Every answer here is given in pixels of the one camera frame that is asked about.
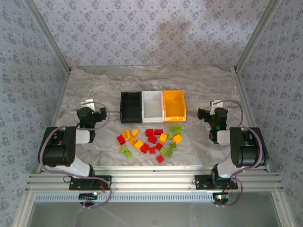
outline black mounting bracket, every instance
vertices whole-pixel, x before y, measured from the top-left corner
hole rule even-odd
[[[108,181],[110,185],[112,184],[112,176],[109,175],[99,175],[95,176],[99,178],[103,178]],[[107,183],[100,180],[92,180],[92,179],[81,179],[81,178],[71,178],[70,182],[70,190],[71,191],[100,191],[100,190],[109,190],[109,186]]]
[[[226,185],[230,185],[232,189],[238,189],[238,184],[234,183],[230,178],[219,177],[216,164],[209,175],[195,175],[195,185],[197,190],[223,190]]]

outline white bracket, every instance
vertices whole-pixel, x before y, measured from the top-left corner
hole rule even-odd
[[[85,102],[81,102],[81,106],[82,107],[89,107],[90,109],[95,111],[95,104],[94,103],[86,104],[86,103],[89,103],[89,102],[94,102],[94,100],[93,99],[87,99],[87,100],[85,100]]]
[[[214,110],[215,108],[217,107],[223,107],[223,103],[218,103],[218,104],[213,104],[213,103],[217,103],[217,102],[220,102],[221,100],[214,100],[213,102],[211,102],[211,106],[212,106],[212,109],[210,110],[210,115],[213,115],[214,114]]]

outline storage bin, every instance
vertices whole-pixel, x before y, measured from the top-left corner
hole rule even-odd
[[[183,122],[186,119],[185,97],[182,90],[163,91],[164,121]]]

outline marble table surface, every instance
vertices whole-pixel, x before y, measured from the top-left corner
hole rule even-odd
[[[182,123],[133,123],[121,124],[119,117],[122,91],[184,90],[187,119]],[[209,107],[215,99],[240,100],[233,73],[227,67],[209,65],[191,66],[91,66],[74,67],[63,95],[57,125],[73,126],[79,122],[76,111],[80,102],[94,99],[104,103],[111,112],[109,123],[99,131],[93,143],[76,145],[76,155],[93,166],[153,166],[159,165],[159,155],[144,154],[128,142],[133,158],[120,153],[116,137],[126,129],[138,128],[144,136],[147,128],[169,131],[170,124],[182,125],[183,140],[171,158],[161,165],[214,165],[230,155],[229,146],[213,144],[208,139],[209,124],[197,118],[200,107]],[[224,103],[228,109],[227,127],[238,126],[241,118],[236,104]]]

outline lego brick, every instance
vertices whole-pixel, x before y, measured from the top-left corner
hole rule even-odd
[[[172,131],[170,131],[169,133],[167,133],[167,137],[171,140],[174,137],[174,134],[172,133]]]
[[[164,122],[162,91],[142,92],[142,122]]]
[[[125,144],[125,139],[124,139],[124,137],[123,137],[122,135],[118,136],[118,137],[117,137],[117,140],[118,140],[118,142],[120,143],[120,145]]]
[[[170,125],[169,130],[170,131],[182,130],[182,126],[181,125]]]
[[[178,144],[182,141],[182,136],[177,135],[174,138],[172,138],[172,140],[174,141],[175,144]]]
[[[138,139],[136,137],[131,137],[130,140],[129,140],[129,143],[132,144],[132,145],[135,145],[137,140]]]
[[[166,151],[165,156],[171,157],[172,156],[172,151],[171,150]]]
[[[175,134],[182,136],[182,130],[180,129],[175,130]]]
[[[127,151],[126,145],[121,146],[120,151],[121,151],[121,153],[125,153]]]
[[[171,144],[169,145],[169,148],[170,148],[170,150],[175,150],[175,149],[177,148],[177,146],[176,146],[175,143],[171,143]]]
[[[126,157],[126,158],[131,158],[131,157],[133,157],[133,154],[131,153],[130,150],[127,150],[124,154],[125,154],[125,157]]]
[[[129,133],[129,130],[125,130],[123,132],[123,137],[125,140],[129,140],[131,138],[131,134]]]
[[[167,135],[162,133],[159,138],[160,143],[165,143],[166,138],[167,138]]]
[[[150,143],[156,143],[157,142],[157,137],[155,137],[155,136],[150,136],[149,138],[148,138],[148,141],[150,142]]]
[[[183,122],[186,119],[186,105],[182,90],[163,91],[165,122]]]
[[[150,148],[150,146],[149,146],[148,144],[144,143],[144,144],[140,147],[140,151],[142,151],[144,154],[146,154],[149,148]]]
[[[120,100],[121,123],[142,123],[142,93],[121,92]]]
[[[155,129],[155,135],[160,136],[163,133],[163,129]]]
[[[159,155],[158,157],[156,157],[156,159],[159,162],[159,164],[161,164],[164,161],[164,158],[162,155]]]
[[[146,136],[153,136],[153,129],[147,129],[147,130],[145,130],[145,135]]]
[[[157,143],[157,145],[155,146],[156,150],[159,150],[159,151],[161,150],[162,147],[163,147],[163,145],[160,143]]]
[[[156,148],[150,147],[150,154],[151,154],[151,155],[156,154]]]
[[[169,150],[167,148],[161,148],[160,153],[166,155]]]
[[[140,150],[140,148],[142,147],[143,144],[144,144],[144,143],[143,143],[141,140],[139,140],[138,142],[135,143],[134,146],[135,146],[138,150]]]
[[[133,136],[135,137],[138,134],[139,134],[139,129],[133,129]]]

